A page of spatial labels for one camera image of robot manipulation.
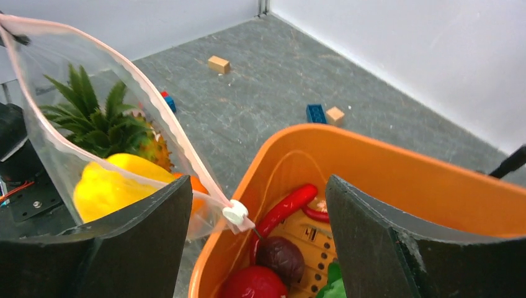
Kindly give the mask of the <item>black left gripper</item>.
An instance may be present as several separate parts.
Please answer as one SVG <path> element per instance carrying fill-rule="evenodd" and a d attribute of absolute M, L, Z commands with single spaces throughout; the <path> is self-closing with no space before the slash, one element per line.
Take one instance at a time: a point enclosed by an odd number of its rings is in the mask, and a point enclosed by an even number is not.
<path fill-rule="evenodd" d="M 23 110 L 1 104 L 1 238 L 57 235 L 75 225 L 29 140 Z"/>

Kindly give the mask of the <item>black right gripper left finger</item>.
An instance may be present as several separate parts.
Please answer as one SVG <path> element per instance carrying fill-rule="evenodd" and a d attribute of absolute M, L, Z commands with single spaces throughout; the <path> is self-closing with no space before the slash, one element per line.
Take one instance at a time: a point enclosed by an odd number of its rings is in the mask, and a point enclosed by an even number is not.
<path fill-rule="evenodd" d="M 172 297 L 192 205 L 190 178 L 98 220 L 65 211 L 17 225 L 1 209 L 2 297 Z"/>

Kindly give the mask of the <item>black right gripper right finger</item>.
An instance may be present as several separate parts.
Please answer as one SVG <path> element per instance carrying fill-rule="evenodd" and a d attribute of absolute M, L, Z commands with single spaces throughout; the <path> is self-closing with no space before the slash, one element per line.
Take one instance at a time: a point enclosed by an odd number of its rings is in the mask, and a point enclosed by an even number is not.
<path fill-rule="evenodd" d="M 326 199 L 348 297 L 524 297 L 525 237 L 421 219 L 333 175 Z"/>

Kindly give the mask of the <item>yellow toy banana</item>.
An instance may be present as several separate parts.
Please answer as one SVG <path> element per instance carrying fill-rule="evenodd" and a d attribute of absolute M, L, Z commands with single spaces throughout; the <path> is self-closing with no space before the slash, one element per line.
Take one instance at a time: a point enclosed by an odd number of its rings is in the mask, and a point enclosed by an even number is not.
<path fill-rule="evenodd" d="M 117 153 L 106 159 L 110 164 L 142 177 L 171 183 L 176 178 L 164 168 L 142 157 Z M 158 189 L 126 178 L 90 162 L 83 170 L 73 192 L 73 202 L 80 218 L 88 223 L 140 201 Z"/>

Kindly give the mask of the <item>toy orange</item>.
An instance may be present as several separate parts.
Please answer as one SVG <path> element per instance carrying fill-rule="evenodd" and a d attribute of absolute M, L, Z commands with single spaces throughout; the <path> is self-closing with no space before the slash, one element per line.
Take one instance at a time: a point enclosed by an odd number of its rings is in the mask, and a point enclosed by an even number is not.
<path fill-rule="evenodd" d="M 208 195 L 208 190 L 200 182 L 198 177 L 190 175 L 190 183 L 192 185 L 193 194 L 198 192 L 201 194 Z M 195 223 L 203 224 L 206 219 L 207 214 L 208 214 L 208 211 L 206 207 L 206 200 L 200 197 L 193 197 L 192 210 L 190 212 L 190 220 L 193 220 Z"/>

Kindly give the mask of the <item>clear pink-dotted zip bag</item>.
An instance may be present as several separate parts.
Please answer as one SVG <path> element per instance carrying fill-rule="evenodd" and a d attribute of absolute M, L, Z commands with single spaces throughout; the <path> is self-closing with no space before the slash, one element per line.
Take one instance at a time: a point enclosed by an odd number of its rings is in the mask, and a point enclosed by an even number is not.
<path fill-rule="evenodd" d="M 254 228 L 228 199 L 154 84 L 129 59 L 70 25 L 1 15 L 29 139 L 78 224 L 190 176 L 187 238 Z"/>

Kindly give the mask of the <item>toy pineapple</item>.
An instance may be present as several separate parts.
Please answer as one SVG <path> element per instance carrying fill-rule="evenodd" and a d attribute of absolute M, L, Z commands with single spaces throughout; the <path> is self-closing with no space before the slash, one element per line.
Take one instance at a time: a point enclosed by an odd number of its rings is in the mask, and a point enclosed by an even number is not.
<path fill-rule="evenodd" d="M 58 129 L 69 131 L 66 139 L 99 158 L 129 153 L 172 169 L 170 151 L 162 135 L 142 115 L 133 115 L 126 104 L 127 85 L 118 80 L 100 106 L 91 80 L 83 66 L 68 65 L 69 80 L 63 84 L 45 78 L 66 99 L 65 103 L 41 105 L 43 115 Z"/>

